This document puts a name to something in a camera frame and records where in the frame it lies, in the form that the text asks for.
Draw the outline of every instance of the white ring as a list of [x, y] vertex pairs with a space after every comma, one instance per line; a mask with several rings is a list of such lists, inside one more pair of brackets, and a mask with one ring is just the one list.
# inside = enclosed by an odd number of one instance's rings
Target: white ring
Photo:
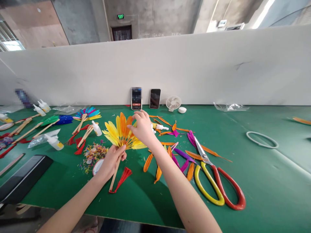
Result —
[[[261, 143], [255, 141], [254, 139], [252, 139], [252, 138], [248, 135], [248, 134], [250, 134], [250, 133], [258, 134], [258, 135], [260, 135], [260, 136], [263, 136], [263, 137], [269, 139], [270, 141], [272, 141], [272, 142], [275, 144], [275, 147], [268, 146], [268, 145], [265, 145], [265, 144], [261, 144]], [[273, 140], [272, 138], [270, 138], [270, 137], [268, 137], [268, 136], [266, 136], [266, 135], [264, 135], [264, 134], [257, 133], [257, 132], [253, 132], [253, 131], [248, 131], [248, 132], [246, 133], [246, 136], [247, 136], [251, 141], [253, 141], [254, 143], [257, 143], [257, 144], [260, 145], [260, 146], [267, 147], [267, 148], [270, 148], [270, 149], [276, 149], [276, 148], [279, 147], [279, 144], [278, 144], [275, 140]]]

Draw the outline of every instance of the workbench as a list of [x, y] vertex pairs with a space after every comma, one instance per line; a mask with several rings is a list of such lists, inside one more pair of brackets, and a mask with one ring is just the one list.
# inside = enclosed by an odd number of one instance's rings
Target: workbench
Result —
[[[311, 107], [308, 106], [251, 106], [244, 112], [221, 112], [213, 105], [183, 105], [185, 114], [178, 111], [169, 112], [165, 106], [160, 109], [149, 109], [143, 106], [150, 115], [162, 116], [177, 127], [190, 129], [207, 148], [220, 156], [233, 161], [207, 154], [216, 167], [225, 170], [240, 186], [246, 197], [246, 208], [235, 211], [227, 205], [217, 206], [210, 203], [198, 190], [194, 179], [191, 184], [201, 196], [214, 215], [223, 232], [310, 232], [311, 231], [311, 126], [291, 120], [292, 117], [311, 118]], [[100, 109], [102, 118], [97, 119], [101, 129], [104, 122], [115, 124], [116, 116], [123, 112], [126, 117], [133, 111], [123, 105], [95, 106]], [[52, 116], [52, 110], [44, 118]], [[8, 114], [12, 119], [20, 120], [34, 115], [32, 109], [23, 109]], [[43, 119], [36, 117], [21, 133], [27, 132]], [[59, 140], [65, 143], [79, 124], [75, 121], [68, 125], [54, 126], [48, 131], [61, 128]], [[11, 132], [14, 126], [1, 134]], [[27, 137], [29, 140], [36, 129]], [[278, 149], [268, 149], [257, 145], [246, 137], [247, 131], [265, 134], [279, 143]], [[252, 138], [264, 141], [260, 136]], [[97, 137], [95, 133], [87, 138], [86, 145], [100, 143], [104, 140], [107, 147], [111, 143], [104, 135]], [[196, 153], [190, 144], [187, 134], [163, 135], [163, 142], [179, 142], [178, 148]], [[25, 152], [26, 155], [0, 178], [2, 185], [33, 155], [48, 155], [54, 163], [35, 184], [23, 199], [22, 203], [59, 209], [70, 200], [91, 179], [92, 174], [84, 174], [79, 168], [82, 155], [74, 155], [76, 146], [65, 146], [56, 151], [48, 143], [28, 149], [28, 144], [18, 144], [0, 160], [0, 170], [13, 159]], [[107, 218], [122, 219], [140, 223], [183, 228], [164, 177], [154, 184], [156, 160], [153, 159], [148, 171], [143, 172], [148, 149], [127, 150], [127, 159], [120, 163], [117, 178], [119, 180], [124, 167], [133, 174], [120, 186], [116, 194], [109, 194], [110, 181], [103, 187], [97, 197], [86, 210], [86, 214]], [[179, 164], [185, 159], [176, 157]], [[230, 183], [221, 175], [221, 180], [228, 198], [235, 204], [237, 195]], [[212, 185], [203, 172], [200, 181], [206, 191], [217, 198]]]

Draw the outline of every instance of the yellow scissors handle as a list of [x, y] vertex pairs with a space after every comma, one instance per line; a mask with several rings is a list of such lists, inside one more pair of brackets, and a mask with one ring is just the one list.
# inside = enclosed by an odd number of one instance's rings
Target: yellow scissors handle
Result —
[[199, 189], [201, 190], [201, 192], [204, 194], [204, 196], [206, 196], [207, 199], [209, 199], [211, 202], [213, 202], [214, 204], [216, 205], [224, 205], [225, 204], [225, 200], [224, 200], [224, 197], [223, 195], [221, 194], [217, 184], [215, 183], [214, 179], [212, 178], [212, 176], [210, 175], [210, 173], [208, 172], [208, 170], [206, 169], [205, 167], [206, 163], [204, 162], [201, 162], [201, 167], [205, 173], [205, 175], [207, 176], [207, 178], [209, 179], [209, 181], [211, 182], [212, 186], [214, 187], [216, 193], [217, 193], [217, 196], [219, 198], [219, 201], [212, 198], [206, 191], [205, 189], [203, 188], [200, 180], [199, 180], [199, 171], [200, 171], [200, 166], [197, 165], [196, 168], [195, 168], [195, 171], [194, 171], [194, 178], [195, 178], [195, 182], [197, 183]]

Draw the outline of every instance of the exit sign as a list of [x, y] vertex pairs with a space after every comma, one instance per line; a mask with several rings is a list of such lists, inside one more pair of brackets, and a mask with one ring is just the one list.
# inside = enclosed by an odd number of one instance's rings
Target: exit sign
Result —
[[118, 19], [124, 19], [124, 14], [117, 15]]

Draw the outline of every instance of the scissors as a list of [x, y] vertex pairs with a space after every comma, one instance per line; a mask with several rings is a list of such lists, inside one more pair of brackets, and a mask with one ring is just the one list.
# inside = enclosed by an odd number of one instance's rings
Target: scissors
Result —
[[[203, 172], [205, 173], [205, 175], [207, 176], [207, 178], [209, 179], [209, 181], [211, 182], [212, 186], [214, 187], [217, 196], [219, 198], [219, 200], [216, 200], [214, 198], [212, 198], [203, 188], [200, 180], [199, 180], [199, 171], [200, 171], [200, 166], [197, 165], [195, 168], [195, 172], [194, 172], [194, 178], [195, 178], [195, 182], [197, 183], [199, 189], [201, 190], [201, 192], [204, 194], [204, 196], [209, 199], [212, 203], [216, 204], [216, 205], [224, 205], [225, 203], [232, 209], [234, 210], [243, 210], [245, 209], [246, 206], [246, 200], [245, 200], [245, 196], [242, 192], [242, 190], [240, 189], [240, 187], [238, 186], [238, 184], [224, 171], [222, 170], [220, 167], [216, 168], [216, 166], [214, 164], [212, 164], [212, 162], [208, 159], [207, 155], [205, 154], [201, 144], [199, 143], [199, 141], [197, 140], [196, 137], [194, 137], [195, 139], [195, 143], [197, 145], [198, 148], [198, 152], [202, 158], [201, 161], [201, 167], [203, 169]], [[213, 180], [212, 176], [210, 175], [210, 173], [208, 172], [208, 170], [206, 169], [205, 165], [209, 164], [214, 172], [215, 178], [216, 178], [216, 182]], [[220, 180], [220, 176], [218, 171], [220, 171], [230, 182], [231, 184], [234, 186], [234, 188], [236, 189], [236, 192], [238, 194], [239, 197], [239, 201], [236, 205], [234, 205], [227, 197], [225, 190], [223, 188], [223, 185], [221, 183]]]

